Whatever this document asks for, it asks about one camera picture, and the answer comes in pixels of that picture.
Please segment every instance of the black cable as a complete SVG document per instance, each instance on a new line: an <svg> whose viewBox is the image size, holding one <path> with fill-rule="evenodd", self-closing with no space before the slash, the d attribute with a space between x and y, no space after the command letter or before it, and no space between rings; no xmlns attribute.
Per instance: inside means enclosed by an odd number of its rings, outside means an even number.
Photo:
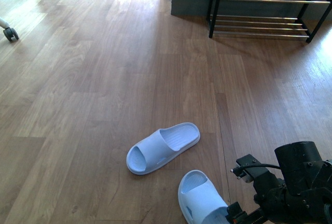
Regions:
<svg viewBox="0 0 332 224"><path fill-rule="evenodd" d="M245 169L254 168L254 167L267 167L267 168L274 168L274 169L281 170L281 168L279 166L273 165L273 164L267 164L267 163L242 165L239 168L241 168L242 170L245 170Z"/></svg>
<svg viewBox="0 0 332 224"><path fill-rule="evenodd" d="M326 203L324 205L324 213L325 213L325 217L327 219L328 224L332 224L332 218L331 218L330 208L331 208L331 204Z"/></svg>
<svg viewBox="0 0 332 224"><path fill-rule="evenodd" d="M232 169L231 172L233 172L237 176L240 176L245 169L254 168L254 167L268 167L268 168L274 168L274 169L281 170L281 168L277 165L260 163L260 164L242 165L240 167L236 167L236 168Z"/></svg>

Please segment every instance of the metal shoe rack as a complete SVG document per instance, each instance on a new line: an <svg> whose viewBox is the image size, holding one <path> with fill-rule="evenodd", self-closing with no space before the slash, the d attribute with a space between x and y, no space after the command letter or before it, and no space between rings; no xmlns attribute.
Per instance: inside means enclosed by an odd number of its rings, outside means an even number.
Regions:
<svg viewBox="0 0 332 224"><path fill-rule="evenodd" d="M219 15L220 1L302 4L303 6L296 18L230 16ZM327 6L321 19L312 31L307 28L302 19L310 4ZM222 33L251 36L305 38L306 42L310 43L331 9L332 0L210 0L206 19L209 22L210 38L212 38L213 33Z"/></svg>

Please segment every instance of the slipper strap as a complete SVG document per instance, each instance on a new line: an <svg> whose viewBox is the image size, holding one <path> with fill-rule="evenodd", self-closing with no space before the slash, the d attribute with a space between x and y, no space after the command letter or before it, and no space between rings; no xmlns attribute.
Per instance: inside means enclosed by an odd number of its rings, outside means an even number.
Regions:
<svg viewBox="0 0 332 224"><path fill-rule="evenodd" d="M181 194L183 194L183 203L191 210L193 224L202 224L208 215L221 207L224 208L225 215L228 215L228 205L218 194L210 180Z"/></svg>
<svg viewBox="0 0 332 224"><path fill-rule="evenodd" d="M175 151L166 144L160 134L160 130L155 131L136 146L140 149L145 158L146 171L153 169L157 164L163 161L163 158L168 158L175 153Z"/></svg>

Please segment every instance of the slipper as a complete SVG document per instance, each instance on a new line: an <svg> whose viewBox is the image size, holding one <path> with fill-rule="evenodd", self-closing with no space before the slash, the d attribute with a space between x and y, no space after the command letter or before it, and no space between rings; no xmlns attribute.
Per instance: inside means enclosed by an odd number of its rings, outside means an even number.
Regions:
<svg viewBox="0 0 332 224"><path fill-rule="evenodd" d="M229 224L227 204L201 171L188 172L178 188L178 202L189 224Z"/></svg>
<svg viewBox="0 0 332 224"><path fill-rule="evenodd" d="M193 123L158 129L129 150L127 167L136 175L148 174L163 167L199 139L199 130Z"/></svg>

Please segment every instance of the chair caster wheel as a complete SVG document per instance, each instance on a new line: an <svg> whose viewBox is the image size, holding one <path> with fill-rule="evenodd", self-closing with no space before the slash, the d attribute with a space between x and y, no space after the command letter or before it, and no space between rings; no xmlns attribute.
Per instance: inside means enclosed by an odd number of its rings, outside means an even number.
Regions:
<svg viewBox="0 0 332 224"><path fill-rule="evenodd" d="M10 42L17 41L19 39L19 35L13 28L4 29L4 34Z"/></svg>

